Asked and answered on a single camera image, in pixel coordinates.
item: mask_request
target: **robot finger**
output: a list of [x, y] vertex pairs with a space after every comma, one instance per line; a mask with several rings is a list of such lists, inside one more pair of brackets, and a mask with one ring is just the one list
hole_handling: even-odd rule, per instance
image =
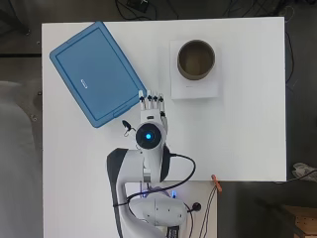
[[158, 95], [158, 107], [159, 107], [159, 113], [160, 117], [165, 116], [165, 107], [164, 107], [164, 98], [162, 96], [162, 93]]
[[142, 90], [139, 91], [139, 100], [141, 105], [141, 111], [143, 111], [146, 109], [146, 100]]
[[148, 90], [147, 93], [148, 97], [147, 97], [147, 101], [148, 101], [148, 107], [147, 109], [151, 110], [153, 108], [153, 96], [152, 96], [152, 92], [150, 90]]
[[158, 98], [158, 93], [154, 92], [153, 93], [153, 109], [158, 109], [159, 108], [159, 98]]

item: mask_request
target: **wire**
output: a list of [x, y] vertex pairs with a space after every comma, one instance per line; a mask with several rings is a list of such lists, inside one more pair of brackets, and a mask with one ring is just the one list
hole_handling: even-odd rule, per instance
[[189, 214], [190, 214], [190, 219], [191, 219], [191, 227], [190, 227], [190, 232], [189, 232], [189, 236], [188, 238], [191, 238], [191, 235], [192, 235], [192, 230], [194, 228], [194, 218], [192, 217], [192, 212], [190, 211], [190, 208], [189, 206], [184, 202], [185, 206], [187, 207], [188, 211], [189, 211]]
[[[174, 184], [174, 185], [171, 185], [171, 186], [167, 186], [167, 187], [162, 187], [162, 188], [158, 188], [158, 189], [152, 189], [152, 190], [148, 190], [148, 191], [143, 191], [143, 192], [137, 192], [137, 193], [133, 193], [131, 194], [130, 196], [127, 197], [127, 203], [130, 202], [130, 200], [135, 197], [135, 196], [139, 196], [139, 195], [145, 195], [145, 194], [151, 194], [151, 193], [155, 193], [155, 192], [159, 192], [159, 191], [166, 191], [166, 190], [170, 190], [170, 189], [173, 189], [177, 186], [181, 186], [183, 185], [184, 183], [186, 183], [188, 180], [190, 180], [190, 178], [192, 178], [192, 176], [194, 175], [195, 171], [196, 171], [196, 163], [194, 162], [194, 160], [192, 160], [191, 158], [189, 157], [186, 157], [186, 156], [182, 156], [182, 155], [178, 155], [178, 154], [169, 154], [171, 157], [181, 157], [181, 158], [184, 158], [188, 161], [190, 161], [193, 165], [193, 168], [192, 168], [192, 172], [190, 173], [190, 175], [183, 181], [177, 183], [177, 184]], [[122, 203], [122, 204], [118, 204], [116, 206], [119, 206], [119, 205], [125, 205], [127, 204], [126, 202], [125, 203]]]
[[166, 0], [169, 8], [171, 9], [171, 11], [176, 15], [177, 17], [177, 20], [179, 19], [179, 16], [178, 16], [178, 13], [175, 11], [175, 9], [173, 8], [173, 6], [171, 5], [170, 1], [169, 0]]
[[267, 12], [267, 10], [264, 8], [265, 3], [267, 2], [267, 0], [264, 0], [262, 4], [260, 4], [260, 7], [258, 9], [258, 11], [255, 14], [255, 17], [257, 16], [257, 14], [260, 12], [261, 9], [265, 10]]
[[152, 6], [155, 9], [155, 20], [158, 19], [158, 11], [157, 11], [157, 7], [156, 5], [154, 5], [153, 3], [149, 2], [149, 5]]
[[227, 12], [228, 12], [228, 17], [229, 17], [230, 8], [232, 7], [231, 5], [232, 5], [232, 0], [230, 0], [229, 5], [228, 5], [226, 11], [222, 14], [223, 17], [227, 14]]
[[285, 7], [286, 12], [285, 12], [284, 17], [287, 15], [287, 11], [288, 11], [287, 9], [288, 9], [288, 8], [291, 9], [291, 11], [292, 11], [291, 13], [292, 13], [292, 14], [291, 14], [291, 16], [290, 16], [288, 19], [285, 19], [285, 23], [289, 23], [290, 20], [291, 20], [291, 19], [294, 17], [294, 15], [295, 15], [295, 10], [294, 10], [294, 8], [293, 8], [292, 6], [286, 6], [286, 7]]
[[[122, 2], [120, 2], [119, 0], [115, 0], [115, 4], [116, 4], [116, 7], [117, 7], [117, 10], [120, 14], [120, 16], [124, 19], [124, 20], [127, 20], [127, 21], [134, 21], [134, 20], [139, 20], [141, 21], [141, 19], [147, 19], [147, 20], [151, 20], [151, 18], [148, 18], [146, 16], [138, 16], [134, 11], [132, 11], [130, 8], [128, 8], [125, 4], [123, 4]], [[127, 18], [123, 15], [123, 13], [121, 12], [120, 8], [119, 8], [119, 5], [120, 4], [122, 7], [124, 7], [125, 9], [127, 9], [129, 12], [131, 12], [135, 17], [134, 18]]]
[[208, 213], [208, 210], [210, 209], [209, 203], [211, 202], [212, 198], [214, 197], [213, 194], [214, 194], [215, 190], [216, 190], [216, 186], [214, 186], [212, 188], [212, 190], [209, 194], [208, 201], [207, 201], [207, 207], [206, 207], [206, 211], [205, 211], [205, 216], [204, 216], [204, 219], [202, 221], [202, 225], [201, 225], [201, 229], [200, 229], [200, 233], [199, 233], [199, 238], [201, 238], [201, 234], [202, 234], [202, 230], [204, 229], [204, 224], [206, 221], [207, 214], [209, 215], [209, 213]]
[[206, 238], [206, 235], [207, 235], [207, 233], [208, 233], [208, 223], [209, 223], [209, 211], [210, 211], [210, 206], [211, 206], [211, 202], [212, 202], [212, 200], [213, 200], [213, 198], [214, 198], [214, 195], [215, 195], [215, 193], [216, 193], [216, 188], [214, 189], [214, 192], [212, 193], [212, 197], [211, 197], [211, 199], [210, 199], [210, 201], [209, 201], [209, 205], [208, 205], [208, 214], [207, 214], [207, 220], [206, 220], [206, 231], [205, 231], [205, 234], [204, 234], [204, 238]]
[[313, 174], [313, 173], [315, 173], [315, 172], [317, 172], [317, 169], [316, 169], [316, 170], [313, 170], [313, 171], [311, 171], [311, 172], [309, 172], [309, 173], [307, 173], [306, 175], [304, 175], [304, 176], [302, 176], [302, 177], [292, 178], [292, 179], [287, 180], [287, 181], [275, 181], [274, 183], [276, 183], [276, 184], [285, 184], [285, 183], [290, 182], [290, 181], [295, 181], [295, 180], [304, 179], [304, 178], [310, 176], [311, 174]]
[[251, 9], [254, 8], [254, 6], [255, 6], [255, 4], [256, 4], [257, 2], [258, 2], [258, 0], [255, 0], [255, 1], [251, 4], [251, 7], [248, 9], [248, 11], [245, 12], [244, 15], [242, 15], [242, 17], [245, 17], [245, 16], [251, 11]]
[[290, 75], [286, 81], [286, 84], [287, 84], [290, 81], [291, 77], [293, 76], [294, 69], [295, 69], [295, 60], [294, 60], [294, 52], [293, 52], [293, 47], [291, 45], [290, 37], [289, 37], [287, 32], [285, 32], [285, 34], [287, 35], [289, 49], [290, 49], [290, 56], [291, 56], [291, 71], [290, 71]]
[[222, 17], [224, 17], [226, 15], [226, 13], [228, 13], [227, 17], [229, 17], [230, 13], [234, 12], [234, 11], [237, 11], [237, 9], [235, 10], [231, 10], [237, 3], [239, 2], [239, 0], [236, 0], [236, 1], [230, 1], [229, 5], [228, 5], [228, 8], [226, 9], [226, 11], [222, 14]]

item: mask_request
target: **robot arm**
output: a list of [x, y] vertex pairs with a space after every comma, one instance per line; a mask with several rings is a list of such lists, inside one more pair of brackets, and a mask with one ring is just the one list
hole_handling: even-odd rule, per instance
[[121, 238], [163, 238], [154, 226], [133, 215], [127, 200], [126, 182], [160, 182], [169, 170], [169, 150], [165, 145], [167, 120], [163, 97], [139, 92], [141, 125], [136, 132], [140, 150], [116, 149], [107, 158], [107, 171], [114, 212]]

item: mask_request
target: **logo on tray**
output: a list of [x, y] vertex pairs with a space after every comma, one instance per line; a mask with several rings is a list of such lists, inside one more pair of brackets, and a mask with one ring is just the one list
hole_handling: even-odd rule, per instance
[[80, 81], [81, 81], [81, 84], [83, 85], [83, 87], [87, 89], [88, 86], [87, 86], [87, 83], [85, 82], [85, 80], [84, 79], [80, 79]]

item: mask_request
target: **white table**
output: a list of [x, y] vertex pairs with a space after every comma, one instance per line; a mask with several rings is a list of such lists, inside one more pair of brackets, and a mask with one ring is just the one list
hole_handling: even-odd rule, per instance
[[[121, 120], [137, 126], [139, 107], [94, 129], [49, 59], [53, 49], [90, 24], [43, 24], [46, 238], [117, 234], [106, 157], [117, 147], [134, 148], [123, 137]], [[106, 26], [146, 88], [164, 93], [167, 145], [173, 152], [196, 161], [193, 179], [209, 180], [215, 174], [222, 180], [285, 180], [282, 18]], [[172, 101], [169, 42], [206, 38], [221, 46], [217, 56], [217, 63], [223, 67], [220, 97]], [[168, 179], [183, 179], [190, 170], [190, 164], [175, 159]], [[215, 210], [211, 214], [211, 225], [216, 227]]]

